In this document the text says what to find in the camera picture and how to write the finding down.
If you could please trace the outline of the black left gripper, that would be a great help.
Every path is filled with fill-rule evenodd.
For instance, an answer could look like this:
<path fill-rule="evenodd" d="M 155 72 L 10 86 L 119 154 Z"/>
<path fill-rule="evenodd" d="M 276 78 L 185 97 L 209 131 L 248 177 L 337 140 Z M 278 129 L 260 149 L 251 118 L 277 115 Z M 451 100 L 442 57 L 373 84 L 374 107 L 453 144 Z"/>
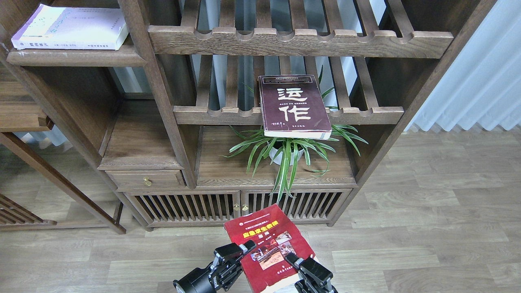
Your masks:
<path fill-rule="evenodd" d="M 173 280 L 173 285 L 178 293 L 215 293 L 221 288 L 229 291 L 243 272 L 241 259 L 254 248 L 254 241 L 246 241 L 241 245 L 230 243 L 216 248 L 213 262 L 204 269 L 195 268 L 180 280 Z"/>

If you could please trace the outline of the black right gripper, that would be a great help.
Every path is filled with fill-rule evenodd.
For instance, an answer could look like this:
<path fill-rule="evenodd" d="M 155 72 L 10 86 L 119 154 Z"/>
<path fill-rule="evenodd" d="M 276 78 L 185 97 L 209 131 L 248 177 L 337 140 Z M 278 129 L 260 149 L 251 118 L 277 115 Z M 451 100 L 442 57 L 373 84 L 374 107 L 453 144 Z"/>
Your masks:
<path fill-rule="evenodd" d="M 331 284 L 333 273 L 313 258 L 309 257 L 304 260 L 294 253 L 289 253 L 285 256 L 285 260 L 298 271 L 301 278 L 295 283 L 298 292 L 337 293 L 337 289 Z"/>

